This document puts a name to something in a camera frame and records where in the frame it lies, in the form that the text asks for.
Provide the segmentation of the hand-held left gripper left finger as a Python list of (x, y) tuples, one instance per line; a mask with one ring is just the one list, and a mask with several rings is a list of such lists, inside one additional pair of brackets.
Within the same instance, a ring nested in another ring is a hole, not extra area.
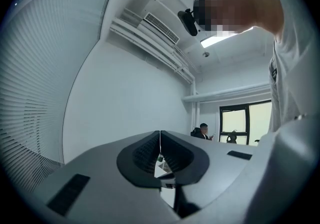
[(49, 224), (175, 224), (155, 177), (159, 131), (94, 147), (46, 178), (27, 203)]

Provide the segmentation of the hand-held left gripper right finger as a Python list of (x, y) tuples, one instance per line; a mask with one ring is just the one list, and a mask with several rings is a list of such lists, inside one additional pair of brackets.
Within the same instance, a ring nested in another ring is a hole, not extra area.
[(253, 148), (160, 133), (161, 152), (173, 173), (173, 224), (244, 224), (252, 193), (238, 180)]

